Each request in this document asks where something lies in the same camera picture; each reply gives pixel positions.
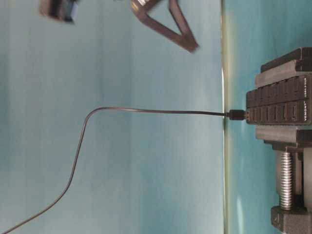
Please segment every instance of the teal backdrop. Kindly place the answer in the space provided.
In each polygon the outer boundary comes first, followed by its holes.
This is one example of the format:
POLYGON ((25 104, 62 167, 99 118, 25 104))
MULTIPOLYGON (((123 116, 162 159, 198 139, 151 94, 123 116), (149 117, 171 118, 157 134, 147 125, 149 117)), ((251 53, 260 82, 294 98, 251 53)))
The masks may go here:
MULTIPOLYGON (((260 66, 298 47, 312 46, 308 0, 223 0, 226 109, 245 109, 260 66)), ((275 153, 255 139, 255 127, 226 121, 227 233, 274 234, 270 209, 278 205, 275 153)))
MULTIPOLYGON (((221 4, 180 1, 200 48, 142 25, 128 0, 83 0, 75 25, 0 2, 0 232, 63 190, 99 106, 222 111, 221 4)), ((175 27, 163 1, 152 15, 175 27)), ((223 120, 98 113, 65 197, 16 234, 221 234, 223 120)))

